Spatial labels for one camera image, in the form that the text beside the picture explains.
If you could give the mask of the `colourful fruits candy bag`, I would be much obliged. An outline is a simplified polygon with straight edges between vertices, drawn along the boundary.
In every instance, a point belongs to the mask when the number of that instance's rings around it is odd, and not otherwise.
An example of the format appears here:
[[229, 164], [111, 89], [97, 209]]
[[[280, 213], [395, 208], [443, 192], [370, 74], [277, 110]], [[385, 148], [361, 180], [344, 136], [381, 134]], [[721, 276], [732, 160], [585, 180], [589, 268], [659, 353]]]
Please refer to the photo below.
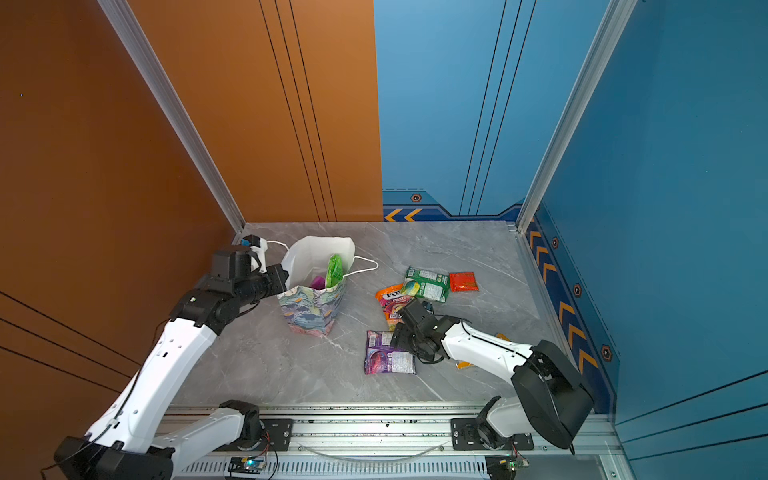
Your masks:
[[375, 295], [384, 313], [388, 330], [393, 332], [402, 322], [400, 310], [414, 299], [404, 292], [404, 285], [398, 284], [378, 291]]

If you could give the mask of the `purple berries candy bag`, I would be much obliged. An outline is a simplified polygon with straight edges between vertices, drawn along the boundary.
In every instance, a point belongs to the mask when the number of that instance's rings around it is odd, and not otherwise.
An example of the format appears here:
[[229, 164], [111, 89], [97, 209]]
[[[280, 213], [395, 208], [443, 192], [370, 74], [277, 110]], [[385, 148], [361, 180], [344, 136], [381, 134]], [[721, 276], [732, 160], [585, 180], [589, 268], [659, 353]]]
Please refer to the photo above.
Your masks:
[[373, 374], [416, 374], [414, 356], [392, 345], [392, 332], [368, 331], [363, 370]]

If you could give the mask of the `floral paper bag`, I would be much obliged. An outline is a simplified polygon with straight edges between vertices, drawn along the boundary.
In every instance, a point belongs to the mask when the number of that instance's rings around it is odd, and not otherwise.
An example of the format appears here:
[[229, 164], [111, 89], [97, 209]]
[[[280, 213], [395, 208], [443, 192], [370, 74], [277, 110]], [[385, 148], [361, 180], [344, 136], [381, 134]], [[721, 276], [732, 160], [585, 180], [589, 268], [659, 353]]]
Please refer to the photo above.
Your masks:
[[285, 250], [281, 266], [288, 272], [286, 291], [278, 302], [295, 333], [327, 336], [335, 323], [346, 289], [355, 274], [375, 271], [379, 263], [356, 253], [349, 237], [305, 236]]

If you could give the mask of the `magenta purple snack bag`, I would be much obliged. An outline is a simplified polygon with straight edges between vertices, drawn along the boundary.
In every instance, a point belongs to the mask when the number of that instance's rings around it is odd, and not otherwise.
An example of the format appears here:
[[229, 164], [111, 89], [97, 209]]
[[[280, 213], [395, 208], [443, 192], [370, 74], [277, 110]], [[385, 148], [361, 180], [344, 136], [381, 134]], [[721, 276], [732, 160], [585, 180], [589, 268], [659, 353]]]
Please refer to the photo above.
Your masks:
[[310, 283], [310, 287], [314, 290], [324, 290], [326, 288], [326, 278], [324, 276], [316, 276]]

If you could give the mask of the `green Lays chips bag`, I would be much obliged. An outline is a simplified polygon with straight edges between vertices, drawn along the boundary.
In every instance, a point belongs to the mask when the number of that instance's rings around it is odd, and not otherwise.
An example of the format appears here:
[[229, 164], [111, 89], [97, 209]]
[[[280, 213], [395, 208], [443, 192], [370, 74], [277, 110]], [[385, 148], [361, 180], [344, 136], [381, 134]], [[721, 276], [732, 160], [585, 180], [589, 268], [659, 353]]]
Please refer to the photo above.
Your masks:
[[343, 259], [340, 254], [333, 254], [327, 264], [325, 276], [325, 288], [331, 289], [344, 279], [345, 271]]

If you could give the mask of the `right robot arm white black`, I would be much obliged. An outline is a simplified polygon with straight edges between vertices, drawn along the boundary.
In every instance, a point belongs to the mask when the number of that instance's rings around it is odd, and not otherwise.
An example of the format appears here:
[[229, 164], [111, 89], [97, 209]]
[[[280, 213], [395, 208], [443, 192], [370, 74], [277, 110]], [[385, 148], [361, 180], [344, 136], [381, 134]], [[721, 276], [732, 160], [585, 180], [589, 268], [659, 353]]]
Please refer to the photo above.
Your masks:
[[515, 343], [486, 334], [470, 322], [436, 316], [417, 299], [399, 310], [402, 322], [392, 343], [423, 364], [467, 362], [510, 384], [515, 397], [489, 400], [474, 430], [486, 449], [513, 445], [516, 436], [536, 433], [548, 444], [575, 452], [575, 438], [591, 414], [594, 394], [583, 375], [554, 343]]

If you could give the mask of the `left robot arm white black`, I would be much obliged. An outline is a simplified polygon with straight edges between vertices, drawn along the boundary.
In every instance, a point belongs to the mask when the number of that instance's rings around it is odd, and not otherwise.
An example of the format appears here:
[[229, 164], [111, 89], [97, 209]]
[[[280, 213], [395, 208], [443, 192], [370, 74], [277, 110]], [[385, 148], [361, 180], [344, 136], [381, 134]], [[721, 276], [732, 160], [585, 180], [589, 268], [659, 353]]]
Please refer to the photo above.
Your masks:
[[288, 274], [268, 265], [268, 241], [247, 236], [217, 251], [201, 285], [176, 304], [143, 365], [82, 437], [66, 437], [54, 465], [68, 479], [172, 479], [214, 450], [253, 450], [266, 441], [259, 408], [229, 400], [167, 436], [156, 431], [171, 401], [224, 328], [286, 290]]

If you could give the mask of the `green white snack packet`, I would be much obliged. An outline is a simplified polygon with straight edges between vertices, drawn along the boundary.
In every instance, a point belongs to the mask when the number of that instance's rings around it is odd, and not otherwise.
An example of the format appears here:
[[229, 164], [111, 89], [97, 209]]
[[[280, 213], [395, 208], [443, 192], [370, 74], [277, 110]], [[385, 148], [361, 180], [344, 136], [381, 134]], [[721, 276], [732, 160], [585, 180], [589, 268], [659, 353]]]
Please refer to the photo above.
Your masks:
[[409, 267], [401, 288], [403, 295], [445, 303], [450, 293], [450, 278], [446, 274]]

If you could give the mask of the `orange yellow snack packet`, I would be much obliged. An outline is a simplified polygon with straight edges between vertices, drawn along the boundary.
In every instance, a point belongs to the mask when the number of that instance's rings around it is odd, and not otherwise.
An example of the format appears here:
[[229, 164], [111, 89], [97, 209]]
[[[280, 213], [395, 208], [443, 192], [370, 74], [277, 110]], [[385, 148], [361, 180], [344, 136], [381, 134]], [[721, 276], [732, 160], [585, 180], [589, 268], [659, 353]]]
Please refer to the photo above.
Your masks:
[[[495, 337], [504, 341], [509, 341], [509, 338], [501, 332], [496, 333]], [[473, 364], [469, 362], [460, 361], [456, 364], [456, 366], [458, 369], [466, 369], [469, 367], [473, 367]]]

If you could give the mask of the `red small snack packet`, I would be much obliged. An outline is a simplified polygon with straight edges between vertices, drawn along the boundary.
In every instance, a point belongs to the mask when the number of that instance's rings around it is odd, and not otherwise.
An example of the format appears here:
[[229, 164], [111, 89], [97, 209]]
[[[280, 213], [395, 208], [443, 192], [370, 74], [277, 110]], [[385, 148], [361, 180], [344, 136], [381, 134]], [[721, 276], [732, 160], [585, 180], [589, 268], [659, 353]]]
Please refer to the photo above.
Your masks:
[[479, 290], [479, 285], [473, 272], [450, 273], [449, 281], [453, 292], [476, 292]]

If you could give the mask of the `right circuit board green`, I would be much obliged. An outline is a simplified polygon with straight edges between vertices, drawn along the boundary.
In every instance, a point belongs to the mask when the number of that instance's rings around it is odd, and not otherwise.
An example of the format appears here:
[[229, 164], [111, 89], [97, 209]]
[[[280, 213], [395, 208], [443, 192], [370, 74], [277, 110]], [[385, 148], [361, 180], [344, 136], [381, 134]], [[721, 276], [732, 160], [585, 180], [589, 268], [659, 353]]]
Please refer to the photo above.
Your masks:
[[515, 480], [518, 473], [529, 466], [521, 457], [486, 456], [486, 473], [490, 480]]

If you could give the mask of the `circuit board green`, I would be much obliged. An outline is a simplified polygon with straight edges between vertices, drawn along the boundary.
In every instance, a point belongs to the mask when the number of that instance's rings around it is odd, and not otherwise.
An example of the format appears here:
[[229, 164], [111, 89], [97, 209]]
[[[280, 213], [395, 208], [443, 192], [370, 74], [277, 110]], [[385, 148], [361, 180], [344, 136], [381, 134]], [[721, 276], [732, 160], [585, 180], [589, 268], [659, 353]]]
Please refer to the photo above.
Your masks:
[[234, 474], [262, 474], [266, 468], [266, 460], [263, 457], [231, 457], [227, 473], [232, 476]]
[[529, 466], [521, 457], [486, 456], [486, 473], [490, 480], [515, 480], [518, 473]]

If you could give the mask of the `left circuit board green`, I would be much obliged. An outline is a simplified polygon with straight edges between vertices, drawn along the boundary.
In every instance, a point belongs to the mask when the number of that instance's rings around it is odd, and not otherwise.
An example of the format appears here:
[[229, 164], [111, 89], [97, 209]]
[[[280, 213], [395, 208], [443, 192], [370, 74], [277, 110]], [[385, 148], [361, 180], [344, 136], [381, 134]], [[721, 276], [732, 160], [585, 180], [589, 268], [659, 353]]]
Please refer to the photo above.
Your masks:
[[232, 476], [234, 474], [262, 474], [266, 468], [266, 460], [263, 457], [231, 457], [227, 473]]

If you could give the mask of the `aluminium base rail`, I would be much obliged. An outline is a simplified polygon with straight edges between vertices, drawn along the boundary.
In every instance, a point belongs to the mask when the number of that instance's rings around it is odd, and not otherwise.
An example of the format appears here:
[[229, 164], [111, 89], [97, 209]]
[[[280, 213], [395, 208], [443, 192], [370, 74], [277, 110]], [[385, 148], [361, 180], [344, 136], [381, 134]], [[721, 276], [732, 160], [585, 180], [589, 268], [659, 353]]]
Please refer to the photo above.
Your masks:
[[256, 479], [489, 479], [486, 456], [529, 462], [516, 479], [631, 479], [634, 474], [613, 426], [591, 415], [575, 452], [536, 433], [499, 450], [482, 447], [473, 430], [477, 402], [395, 405], [295, 404], [261, 409], [277, 452]]

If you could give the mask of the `aluminium left corner post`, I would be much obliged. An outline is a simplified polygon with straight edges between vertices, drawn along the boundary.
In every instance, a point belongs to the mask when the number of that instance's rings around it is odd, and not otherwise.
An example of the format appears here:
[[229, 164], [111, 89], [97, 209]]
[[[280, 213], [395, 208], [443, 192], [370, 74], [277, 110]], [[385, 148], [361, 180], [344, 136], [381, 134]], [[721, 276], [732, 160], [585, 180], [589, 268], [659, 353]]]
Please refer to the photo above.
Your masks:
[[235, 233], [246, 221], [131, 6], [98, 4]]

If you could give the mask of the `aluminium corner post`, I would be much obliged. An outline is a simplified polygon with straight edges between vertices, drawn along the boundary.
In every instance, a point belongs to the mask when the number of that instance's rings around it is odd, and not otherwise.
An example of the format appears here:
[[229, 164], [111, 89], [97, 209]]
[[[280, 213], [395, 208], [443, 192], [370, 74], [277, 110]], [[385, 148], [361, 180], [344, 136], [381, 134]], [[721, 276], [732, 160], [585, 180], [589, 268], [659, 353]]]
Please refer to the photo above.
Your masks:
[[235, 233], [246, 221], [131, 6], [98, 4]]
[[636, 5], [637, 0], [608, 3], [515, 222], [519, 234], [527, 232]]

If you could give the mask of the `aluminium right corner post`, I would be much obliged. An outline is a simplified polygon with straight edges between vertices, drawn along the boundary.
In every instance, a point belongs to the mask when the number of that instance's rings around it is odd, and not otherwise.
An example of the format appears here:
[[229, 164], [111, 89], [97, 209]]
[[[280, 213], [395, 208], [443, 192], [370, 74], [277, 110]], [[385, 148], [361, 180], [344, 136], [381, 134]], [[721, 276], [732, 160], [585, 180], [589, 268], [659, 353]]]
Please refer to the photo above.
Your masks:
[[608, 3], [515, 222], [519, 234], [527, 232], [636, 5], [637, 0]]

